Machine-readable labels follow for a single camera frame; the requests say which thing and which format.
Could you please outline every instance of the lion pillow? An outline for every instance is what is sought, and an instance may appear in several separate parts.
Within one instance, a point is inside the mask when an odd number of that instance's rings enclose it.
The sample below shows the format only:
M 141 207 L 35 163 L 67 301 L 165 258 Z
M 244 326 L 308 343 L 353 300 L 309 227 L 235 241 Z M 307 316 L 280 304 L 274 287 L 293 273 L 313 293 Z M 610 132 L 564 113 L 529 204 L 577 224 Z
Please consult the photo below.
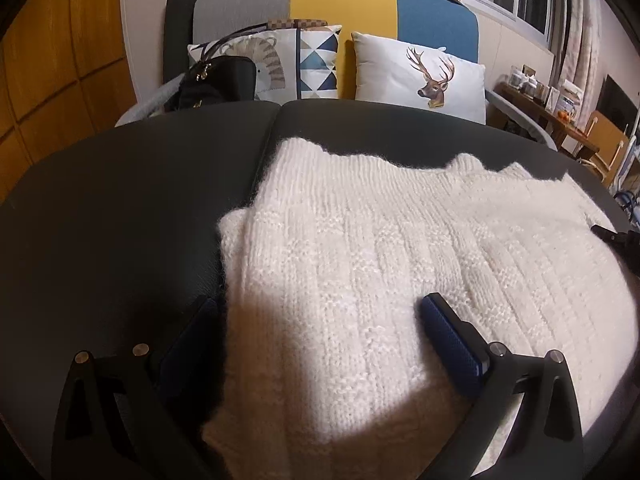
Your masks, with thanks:
M 266 30 L 233 38 L 215 53 L 215 41 L 189 45 L 193 62 L 203 57 L 245 56 L 257 69 L 255 98 L 284 104 L 296 99 L 337 99 L 335 59 L 341 25 Z
M 485 124 L 484 65 L 353 32 L 356 100 L 423 108 Z

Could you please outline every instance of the metal pin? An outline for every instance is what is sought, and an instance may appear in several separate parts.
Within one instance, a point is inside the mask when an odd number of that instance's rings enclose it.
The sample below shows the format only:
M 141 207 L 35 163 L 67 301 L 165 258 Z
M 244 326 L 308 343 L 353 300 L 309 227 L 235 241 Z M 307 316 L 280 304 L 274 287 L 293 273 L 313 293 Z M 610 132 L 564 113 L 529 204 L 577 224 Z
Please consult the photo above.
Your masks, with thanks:
M 562 355 L 562 352 L 559 350 L 552 350 L 549 352 L 549 357 L 551 357 L 552 361 L 555 361 L 558 364 L 564 361 L 564 355 Z
M 146 343 L 138 343 L 133 347 L 133 355 L 136 357 L 142 357 L 149 353 L 149 345 Z
M 500 342 L 493 342 L 489 345 L 489 350 L 491 351 L 491 353 L 493 355 L 497 355 L 499 357 L 502 357 L 503 355 L 505 355 L 507 353 L 507 347 L 505 345 L 503 345 Z
M 89 360 L 89 352 L 78 352 L 76 354 L 76 358 L 75 361 L 76 363 L 78 363 L 79 365 L 84 364 L 85 362 L 87 362 Z

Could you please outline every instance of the knit texture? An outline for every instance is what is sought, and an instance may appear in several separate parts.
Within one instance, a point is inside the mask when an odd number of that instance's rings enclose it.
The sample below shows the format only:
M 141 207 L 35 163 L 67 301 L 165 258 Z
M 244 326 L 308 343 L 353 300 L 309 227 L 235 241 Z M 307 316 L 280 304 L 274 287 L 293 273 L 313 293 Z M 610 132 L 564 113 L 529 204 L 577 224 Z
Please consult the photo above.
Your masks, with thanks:
M 638 341 L 594 223 L 611 228 L 569 176 L 496 173 L 466 154 L 398 168 L 286 140 L 254 204 L 220 222 L 226 378 L 204 440 L 237 480 L 415 480 L 469 407 L 418 323 L 430 292 L 487 341 L 564 352 L 588 430 Z

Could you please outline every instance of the wooden chair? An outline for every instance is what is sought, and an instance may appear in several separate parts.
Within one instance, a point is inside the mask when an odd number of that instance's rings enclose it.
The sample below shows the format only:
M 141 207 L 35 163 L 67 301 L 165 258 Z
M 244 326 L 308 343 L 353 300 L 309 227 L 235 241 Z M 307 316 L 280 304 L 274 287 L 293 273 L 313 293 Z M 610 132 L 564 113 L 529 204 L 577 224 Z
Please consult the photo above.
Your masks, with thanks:
M 599 177 L 605 187 L 609 187 L 625 157 L 629 139 L 600 112 L 591 114 L 586 131 L 589 140 L 600 151 L 589 160 L 579 158 L 578 162 Z

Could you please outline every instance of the wooden table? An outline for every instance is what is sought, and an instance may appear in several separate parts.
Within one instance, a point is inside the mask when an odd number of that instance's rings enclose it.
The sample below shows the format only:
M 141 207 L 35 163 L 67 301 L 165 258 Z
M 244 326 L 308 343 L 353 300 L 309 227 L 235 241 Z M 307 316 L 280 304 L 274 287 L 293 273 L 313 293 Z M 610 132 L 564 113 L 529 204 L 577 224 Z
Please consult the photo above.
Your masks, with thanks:
M 578 152 L 577 158 L 589 160 L 595 153 L 600 151 L 600 148 L 593 142 L 590 142 L 580 130 L 561 121 L 557 116 L 547 112 L 545 107 L 535 103 L 531 97 L 524 95 L 509 84 L 501 82 L 495 88 L 495 91 L 515 107 L 526 113 L 543 128 L 546 128 L 550 123 L 553 128 L 551 138 L 554 140 L 558 149 L 560 149 L 562 142 L 567 137 L 571 137 L 582 144 L 582 148 Z

